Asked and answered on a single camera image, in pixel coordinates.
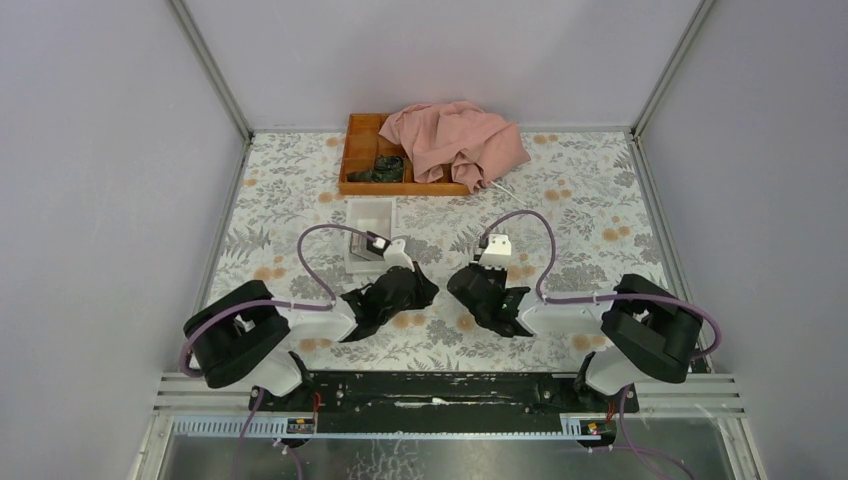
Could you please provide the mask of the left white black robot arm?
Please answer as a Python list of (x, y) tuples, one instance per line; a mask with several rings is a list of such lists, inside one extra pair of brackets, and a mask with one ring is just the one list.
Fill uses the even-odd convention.
[(366, 339), (399, 313), (429, 307), (438, 292), (417, 264), (393, 266), (326, 306), (276, 299), (264, 282), (251, 280), (185, 322), (179, 368), (211, 389), (250, 383), (296, 411), (309, 401), (311, 387), (288, 343)]

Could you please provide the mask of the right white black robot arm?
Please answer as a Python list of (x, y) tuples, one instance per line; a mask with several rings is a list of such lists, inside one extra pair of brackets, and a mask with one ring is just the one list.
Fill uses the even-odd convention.
[(491, 269), (470, 264), (447, 283), (475, 322), (503, 337), (603, 336), (609, 345), (589, 354), (573, 386), (575, 402), (597, 412), (624, 386), (653, 379), (686, 380), (706, 314), (644, 277), (627, 274), (609, 292), (540, 298), (507, 287)]

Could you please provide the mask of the white plastic card box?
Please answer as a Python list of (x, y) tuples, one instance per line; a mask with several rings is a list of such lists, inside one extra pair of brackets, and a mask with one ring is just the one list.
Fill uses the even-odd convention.
[[(396, 202), (393, 198), (363, 197), (351, 198), (346, 201), (346, 225), (362, 232), (376, 233), (385, 238), (394, 236), (393, 227), (397, 219)], [(349, 252), (350, 236), (347, 234), (347, 244), (343, 250), (345, 270), (351, 275), (379, 274), (386, 268), (381, 261), (356, 261)]]

